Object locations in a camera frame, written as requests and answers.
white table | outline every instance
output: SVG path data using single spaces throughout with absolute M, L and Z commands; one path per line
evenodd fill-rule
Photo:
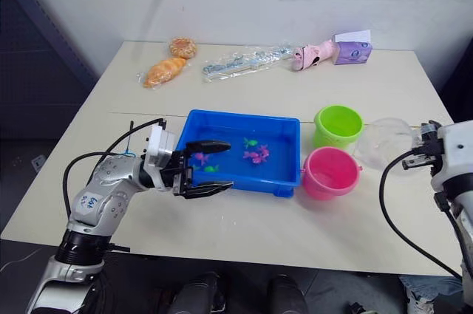
M 218 52 L 228 51 L 230 47 L 200 46 L 203 57 L 195 58 L 182 76 L 161 89 L 146 91 L 130 75 L 139 66 L 144 66 L 145 61 L 150 61 L 147 64 L 151 65 L 153 61 L 149 57 L 163 47 L 159 44 L 140 44 L 141 63 L 133 63 L 133 45 L 123 45 L 24 196 L 4 229 L 2 239 L 58 245 L 67 221 L 61 199 L 61 178 L 65 166 L 79 154 L 104 150 L 128 129 L 130 120 L 142 123 L 166 115 L 168 130 L 179 135 L 186 121 L 181 115 L 186 116 L 194 107 L 287 115 L 307 122 L 323 104 L 344 103 L 349 98 L 350 103 L 347 104 L 357 108 L 368 121 L 390 116 L 401 117 L 413 125 L 430 118 L 451 123 L 412 52 L 374 52 L 366 66 L 321 64 L 313 68 L 314 76 L 275 68 L 204 84 L 200 82 L 202 60 L 210 51 L 218 55 Z M 387 81 L 389 79 L 384 78 L 386 75 L 376 73 L 376 66 L 378 70 L 389 71 L 391 68 L 381 69 L 382 62 L 391 60 L 396 60 L 392 69 L 410 76 L 408 86 L 405 77 Z M 236 97 L 235 91 L 252 94 L 248 84 L 261 87 L 260 78 L 268 81 L 268 74 L 273 74 L 272 95 L 260 94 L 260 100 Z M 363 79 L 364 83 L 376 82 L 377 88 L 371 89 L 369 95 L 362 95 L 363 89 L 359 88 L 356 96 L 356 91 L 339 88 L 339 74 L 345 78 Z M 115 84 L 112 83 L 112 76 L 115 77 Z M 310 94 L 303 89 L 302 79 L 309 86 L 314 86 Z M 325 88 L 316 89 L 318 84 L 314 79 L 324 81 L 321 85 Z M 293 80 L 298 83 L 288 85 Z M 383 87 L 382 81 L 389 88 Z M 350 85 L 355 89 L 357 84 Z M 219 96 L 216 100 L 204 98 L 216 92 Z M 298 96 L 292 98 L 296 106 L 283 106 L 281 100 L 289 94 Z M 405 95 L 402 99 L 404 104 L 398 98 L 400 95 Z M 367 101 L 375 103 L 375 100 L 384 103 L 368 108 Z M 308 105 L 314 106 L 314 110 L 306 110 Z M 301 129 L 304 160 L 311 151 L 310 139 L 314 127 L 312 123 L 302 123 Z M 143 130 L 134 135 L 131 141 L 133 151 L 140 152 L 146 144 L 148 133 L 149 130 Z M 118 150 L 122 149 L 124 143 L 118 147 Z M 94 162 L 84 160 L 72 170 L 69 176 L 71 197 L 84 186 Z M 384 221 L 378 204 L 380 176 L 380 171 L 365 168 L 354 192 L 331 202 L 308 199 L 302 189 L 297 189 L 292 199 L 228 190 L 207 199 L 195 200 L 150 190 L 137 194 L 132 200 L 113 240 L 130 246 L 134 253 L 151 255 L 381 273 L 444 274 L 437 265 L 404 244 Z M 386 192 L 388 211 L 398 227 L 413 241 L 452 268 L 460 270 L 460 251 L 455 236 L 445 216 L 435 207 L 429 182 L 428 169 L 410 171 L 405 177 L 389 177 Z

white wall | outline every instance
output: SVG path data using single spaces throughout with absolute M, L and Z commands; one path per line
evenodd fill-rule
M 473 0 L 40 2 L 98 75 L 123 40 L 188 35 L 215 44 L 316 44 L 333 33 L 371 29 L 375 48 L 416 51 L 440 87 L 473 36 Z

blue plastic tray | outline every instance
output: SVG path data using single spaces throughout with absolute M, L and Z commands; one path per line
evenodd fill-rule
M 195 140 L 221 140 L 230 143 L 231 149 L 207 154 L 204 164 L 192 157 L 189 165 L 194 167 L 194 184 L 233 181 L 234 188 L 278 197 L 292 197 L 300 184 L 300 122 L 296 118 L 195 109 L 187 117 L 177 148 L 184 149 Z M 255 164 L 243 158 L 245 151 L 260 153 L 260 146 L 268 146 L 266 161 Z

floor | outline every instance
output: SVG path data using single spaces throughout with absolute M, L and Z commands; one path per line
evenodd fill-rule
M 2 141 L 0 209 L 1 229 L 7 224 L 36 172 L 31 159 L 47 157 L 54 141 Z M 0 264 L 13 263 L 0 275 L 0 313 L 23 313 L 54 247 L 2 240 Z M 303 267 L 216 262 L 156 256 L 108 253 L 106 272 L 117 301 L 116 313 L 153 313 L 161 289 L 178 290 L 194 276 L 215 270 L 230 279 L 228 313 L 264 313 L 266 287 L 273 276 L 292 276 L 304 292 L 310 313 L 346 313 L 347 304 L 357 301 L 380 314 L 404 313 L 404 290 L 393 275 L 347 273 Z

blue jeans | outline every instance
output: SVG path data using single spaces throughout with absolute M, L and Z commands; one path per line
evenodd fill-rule
M 417 297 L 433 301 L 439 294 L 450 296 L 463 290 L 461 280 L 447 276 L 399 275 L 403 285 Z

